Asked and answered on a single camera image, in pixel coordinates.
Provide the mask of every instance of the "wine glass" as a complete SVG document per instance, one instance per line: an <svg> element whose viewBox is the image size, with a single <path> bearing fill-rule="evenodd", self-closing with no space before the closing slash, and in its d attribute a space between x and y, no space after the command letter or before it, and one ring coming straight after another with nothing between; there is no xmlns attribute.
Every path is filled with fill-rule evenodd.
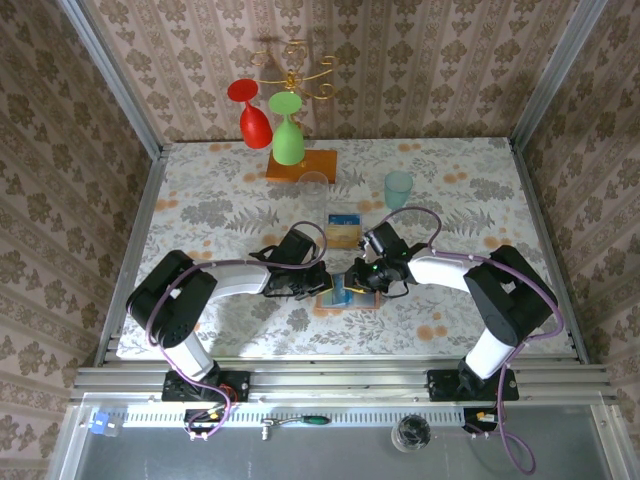
<svg viewBox="0 0 640 480"><path fill-rule="evenodd" d="M301 106L302 99L293 92L279 92L269 99L269 108L283 116L273 134L273 158L282 165L295 165L304 158L304 138L290 116Z"/></svg>
<svg viewBox="0 0 640 480"><path fill-rule="evenodd" d="M273 132L269 119L259 108L249 103L258 93L258 84L250 78L236 80L227 90L234 102L244 102L245 108L240 116L240 130L244 143L249 148L264 148L271 143Z"/></svg>

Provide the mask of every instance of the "floral tablecloth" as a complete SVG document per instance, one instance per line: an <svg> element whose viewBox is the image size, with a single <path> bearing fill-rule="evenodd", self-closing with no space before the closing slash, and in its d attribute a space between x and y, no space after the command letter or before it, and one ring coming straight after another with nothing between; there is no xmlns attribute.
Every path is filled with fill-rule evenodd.
<svg viewBox="0 0 640 480"><path fill-rule="evenodd" d="M307 148L338 151L327 213L361 213L365 227L389 210L383 181L392 170L410 172L408 204L438 212L442 250L487 254L512 244L548 280L516 167L505 139L322 140ZM264 178L269 152L243 143L174 145L149 228L139 283L172 249L196 259L246 258L277 243L289 226L309 218L295 184ZM424 241L433 219L406 212L395 219L409 245ZM356 250L329 250L330 272L346 270ZM471 297L440 286L413 286L407 297L383 300L379 310L327 314L315 299L233 296L210 302L197 335L214 355L313 354L464 355L483 322ZM548 320L543 329L555 327ZM534 342L529 354L568 354L565 333ZM123 359L157 359L144 332L127 317L118 346Z"/></svg>

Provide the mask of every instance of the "wooden base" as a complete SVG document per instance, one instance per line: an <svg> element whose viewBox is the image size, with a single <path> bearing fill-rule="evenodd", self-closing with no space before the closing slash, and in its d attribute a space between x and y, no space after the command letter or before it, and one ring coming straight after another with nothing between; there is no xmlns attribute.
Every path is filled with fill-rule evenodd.
<svg viewBox="0 0 640 480"><path fill-rule="evenodd" d="M305 150L304 158L296 165L281 165L269 153L266 179L270 182L297 182L303 173L324 173L329 183L336 183L338 152L335 150Z"/></svg>

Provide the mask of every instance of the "green wine glass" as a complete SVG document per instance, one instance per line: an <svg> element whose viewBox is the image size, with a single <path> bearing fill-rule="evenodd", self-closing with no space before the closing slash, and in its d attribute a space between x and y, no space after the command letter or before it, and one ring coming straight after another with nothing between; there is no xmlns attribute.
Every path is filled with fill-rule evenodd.
<svg viewBox="0 0 640 480"><path fill-rule="evenodd" d="M269 99L269 108L283 116L273 133L273 158L282 165L295 165L304 158L304 138L290 115L300 110L302 99L293 92L279 92Z"/></svg>

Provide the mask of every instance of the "patterned wallpaper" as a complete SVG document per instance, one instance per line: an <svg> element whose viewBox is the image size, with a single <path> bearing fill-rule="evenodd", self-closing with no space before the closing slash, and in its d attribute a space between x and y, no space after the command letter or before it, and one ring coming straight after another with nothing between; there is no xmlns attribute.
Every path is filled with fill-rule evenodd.
<svg viewBox="0 0 640 480"><path fill-rule="evenodd" d="M240 138L227 87L279 79L251 52L270 49L289 68L291 38L309 42L304 72L325 53L342 62L335 100L306 100L297 115L314 138L509 136L577 0L86 4L156 134L174 142ZM275 91L261 88L261 107Z"/></svg>
<svg viewBox="0 0 640 480"><path fill-rule="evenodd" d="M0 2L0 478L43 478L149 158L55 2Z"/></svg>
<svg viewBox="0 0 640 480"><path fill-rule="evenodd" d="M640 451L640 2L608 1L525 157Z"/></svg>

